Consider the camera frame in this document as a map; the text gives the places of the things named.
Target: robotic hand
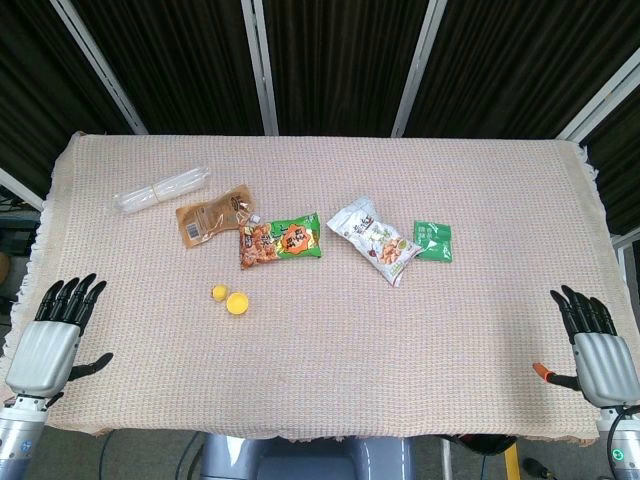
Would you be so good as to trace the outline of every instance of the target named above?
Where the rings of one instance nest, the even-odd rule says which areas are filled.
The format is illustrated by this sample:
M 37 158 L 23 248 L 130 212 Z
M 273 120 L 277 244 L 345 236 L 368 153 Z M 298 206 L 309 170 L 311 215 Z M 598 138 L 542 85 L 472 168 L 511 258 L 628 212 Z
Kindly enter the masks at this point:
M 89 365 L 73 366 L 80 337 L 107 282 L 92 273 L 81 282 L 59 280 L 45 294 L 34 321 L 25 329 L 6 383 L 16 394 L 0 410 L 0 480 L 24 476 L 44 424 L 47 409 L 62 397 L 67 381 L 104 368 L 112 353 Z
M 560 307 L 576 361 L 576 377 L 557 375 L 540 363 L 533 368 L 545 381 L 581 391 L 600 408 L 598 430 L 607 435 L 607 457 L 614 478 L 640 478 L 640 382 L 629 348 L 611 315 L 597 298 L 588 299 L 563 285 L 551 296 Z

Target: yellow object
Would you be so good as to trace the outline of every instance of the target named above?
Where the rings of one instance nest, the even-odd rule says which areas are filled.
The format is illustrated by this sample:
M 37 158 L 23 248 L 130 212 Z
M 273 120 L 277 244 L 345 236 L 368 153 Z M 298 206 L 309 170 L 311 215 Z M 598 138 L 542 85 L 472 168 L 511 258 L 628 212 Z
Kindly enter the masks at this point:
M 507 467 L 507 480 L 520 480 L 520 467 L 518 467 L 518 450 L 516 444 L 511 445 L 504 452 L 504 463 Z
M 211 289 L 211 296 L 216 302 L 222 302 L 227 298 L 227 293 L 229 293 L 229 289 L 226 285 L 216 285 Z
M 249 308 L 249 297 L 242 292 L 233 292 L 227 298 L 227 310 L 234 315 L 241 315 Z

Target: curtain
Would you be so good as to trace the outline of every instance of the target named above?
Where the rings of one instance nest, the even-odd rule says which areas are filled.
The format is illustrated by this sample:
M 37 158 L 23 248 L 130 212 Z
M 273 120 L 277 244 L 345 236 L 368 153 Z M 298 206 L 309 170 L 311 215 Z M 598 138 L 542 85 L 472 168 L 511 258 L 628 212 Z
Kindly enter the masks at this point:
M 281 135 L 388 137 L 428 0 L 265 0 Z
M 0 2 L 0 167 L 45 197 L 77 130 L 130 133 L 48 1 Z
M 405 135 L 554 138 L 638 47 L 638 1 L 449 0 Z
M 239 0 L 74 0 L 149 133 L 262 135 Z
M 611 233 L 640 226 L 640 87 L 582 142 L 598 169 L 598 191 Z

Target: yellow ball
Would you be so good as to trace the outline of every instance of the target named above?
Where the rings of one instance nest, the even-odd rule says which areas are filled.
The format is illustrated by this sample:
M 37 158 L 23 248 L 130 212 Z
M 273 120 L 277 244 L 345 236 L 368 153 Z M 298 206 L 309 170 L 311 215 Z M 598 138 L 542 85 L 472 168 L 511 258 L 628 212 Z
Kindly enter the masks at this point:
M 216 285 L 211 289 L 211 296 L 216 302 L 222 302 L 227 298 L 228 290 L 226 285 Z
M 234 315 L 242 315 L 249 308 L 249 297 L 242 292 L 233 292 L 227 298 L 227 310 Z

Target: beige woven tablecloth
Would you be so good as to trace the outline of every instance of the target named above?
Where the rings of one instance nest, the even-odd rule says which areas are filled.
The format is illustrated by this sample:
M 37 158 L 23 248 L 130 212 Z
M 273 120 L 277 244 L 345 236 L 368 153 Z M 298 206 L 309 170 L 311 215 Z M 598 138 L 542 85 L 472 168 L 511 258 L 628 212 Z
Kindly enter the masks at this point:
M 96 272 L 109 284 L 76 363 L 115 356 L 68 384 L 57 427 L 595 438 L 596 409 L 531 368 L 574 371 L 548 293 L 562 284 L 609 305 L 640 352 L 585 161 L 561 141 L 76 135 L 56 163 L 1 368 L 46 288 Z M 204 190 L 129 216 L 111 206 L 201 165 L 212 169 Z M 324 256 L 241 271 L 236 232 L 186 250 L 175 209 L 241 183 L 263 218 L 317 211 Z M 391 287 L 325 226 L 363 194 L 407 236 L 414 220 L 451 225 L 453 263 L 414 260 Z M 210 298 L 217 283 L 249 295 L 244 316 Z

